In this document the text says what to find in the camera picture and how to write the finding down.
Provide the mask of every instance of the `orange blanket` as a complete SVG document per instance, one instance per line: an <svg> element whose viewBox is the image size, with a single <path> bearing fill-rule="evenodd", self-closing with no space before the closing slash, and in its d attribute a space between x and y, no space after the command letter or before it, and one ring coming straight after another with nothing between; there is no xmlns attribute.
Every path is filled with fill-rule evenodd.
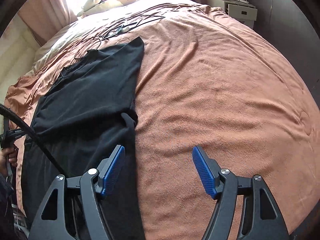
<svg viewBox="0 0 320 240"><path fill-rule="evenodd" d="M165 19L102 43L111 46L137 36L145 43L136 88L136 156L147 240L201 239L215 201L205 194L192 162L196 144L236 175L262 175L293 231L320 197L320 112L308 88L272 45L219 8L188 0L182 3L190 5L142 0L131 12L155 1L158 5L143 13ZM121 12L119 18L128 16ZM85 36L105 28L92 26ZM11 86L6 106L30 124L38 99L72 63L81 39ZM96 46L88 43L80 53ZM23 140L17 141L21 209ZM240 212L241 201L232 238Z"/></svg>

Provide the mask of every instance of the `white nightstand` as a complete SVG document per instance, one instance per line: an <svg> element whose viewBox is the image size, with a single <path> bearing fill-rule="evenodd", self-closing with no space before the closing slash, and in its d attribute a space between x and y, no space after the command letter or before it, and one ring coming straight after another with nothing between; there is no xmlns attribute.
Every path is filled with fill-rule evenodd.
<svg viewBox="0 0 320 240"><path fill-rule="evenodd" d="M211 7L221 7L228 15L253 29L258 10L252 4L232 0L208 0Z"/></svg>

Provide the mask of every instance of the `black hose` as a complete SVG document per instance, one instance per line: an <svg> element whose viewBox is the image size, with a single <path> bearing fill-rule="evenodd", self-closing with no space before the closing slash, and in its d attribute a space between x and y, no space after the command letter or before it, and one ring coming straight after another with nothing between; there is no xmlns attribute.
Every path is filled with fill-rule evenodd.
<svg viewBox="0 0 320 240"><path fill-rule="evenodd" d="M18 125L27 135L30 136L30 138L39 146L39 148L43 151L45 156L49 159L49 161L55 166L55 168L66 178L68 178L67 173L63 170L63 168L59 165L59 163L56 161L56 159L51 155L49 150L46 148L46 146L41 142L38 135L35 133L35 131L28 126L19 116L17 116L14 112L12 112L10 109L5 107L3 104L0 103L0 114L4 117L8 118L12 122L14 122L16 125Z"/></svg>

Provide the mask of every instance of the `black cable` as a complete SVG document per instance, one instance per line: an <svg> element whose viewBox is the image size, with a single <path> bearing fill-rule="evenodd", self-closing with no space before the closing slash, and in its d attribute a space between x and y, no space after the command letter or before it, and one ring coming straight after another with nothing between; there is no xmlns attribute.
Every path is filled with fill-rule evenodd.
<svg viewBox="0 0 320 240"><path fill-rule="evenodd" d="M99 42L99 45L98 45L98 47L96 48L96 49L98 49L98 48L100 47L102 41L105 41L105 40L108 41L109 38L116 37L116 36L119 36L119 35L121 35L121 34L124 34L124 33L127 33L127 32L128 32L128 31L127 31L127 32L119 32L119 33L116 33L116 34L114 34L114 35L109 35L109 36L107 36L107 35L110 33L110 31L112 31L112 30L120 27L120 26L115 26L116 24L119 24L119 23L122 22L122 21L126 21L126 20L129 20L129 19L131 19L131 18L136 18L136 17L157 17L157 18L156 18L156 19L153 19L153 20L151 20L151 21L144 22L144 23L141 23L142 20L143 20L143 19L141 19L140 21L138 21L138 22L136 23L136 25L135 25L134 27L130 28L130 30L128 30L128 31L131 31L131 30L133 30L133 29L135 29L135 28L137 28L137 27L139 27L139 26L141 26L141 25L143 25L143 24L145 24L145 23L149 23L149 22L152 22L152 21L156 21L156 20L160 20L160 19L164 19L164 18L165 18L165 16L152 15L152 14L142 14L142 15L129 16L129 17L124 18L124 19L121 19L121 20L113 23L111 26L109 26L109 27L106 29L106 32L107 32L106 34L93 36L93 37L90 37L90 38L81 40L80 42L89 41L89 40L93 40L93 41L99 40L99 41L100 41L100 42ZM76 57L76 55L78 55L79 51L84 47L84 45L81 46L81 47L77 50L76 54L74 55L74 59L81 59L81 58L83 57L83 56L82 56L82 57Z"/></svg>
<svg viewBox="0 0 320 240"><path fill-rule="evenodd" d="M39 146L39 148L43 151L45 156L49 159L49 161L55 166L55 168L66 178L68 178L67 173L63 170L63 168L59 165L59 163L56 161L56 159L51 155L49 150L45 147L45 145L41 142L38 135L35 133L35 131L28 126L19 116L17 116L14 112L12 112L10 109L5 107L3 104L0 103L0 114L4 117L8 118L12 122L14 122L16 125L18 125L27 135L30 136L30 138Z"/></svg>

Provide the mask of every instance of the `metal screw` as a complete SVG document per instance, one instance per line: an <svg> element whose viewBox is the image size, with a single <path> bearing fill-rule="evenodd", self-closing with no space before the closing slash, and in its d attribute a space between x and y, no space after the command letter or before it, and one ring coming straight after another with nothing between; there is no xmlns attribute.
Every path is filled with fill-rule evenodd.
<svg viewBox="0 0 320 240"><path fill-rule="evenodd" d="M257 181L261 181L261 180L262 180L262 178L261 178L260 175L254 175L253 178L254 178L255 180L257 180Z"/></svg>
<svg viewBox="0 0 320 240"><path fill-rule="evenodd" d="M57 177L56 177L56 179L57 179L57 181L60 181L60 180L63 180L63 175L58 175Z"/></svg>
<svg viewBox="0 0 320 240"><path fill-rule="evenodd" d="M88 173L89 173L90 175L94 175L94 174L97 173L97 169L95 169L95 168L90 169L90 170L88 170Z"/></svg>
<svg viewBox="0 0 320 240"><path fill-rule="evenodd" d="M228 169L221 169L221 173L224 174L224 175L228 175L230 173L230 171Z"/></svg>

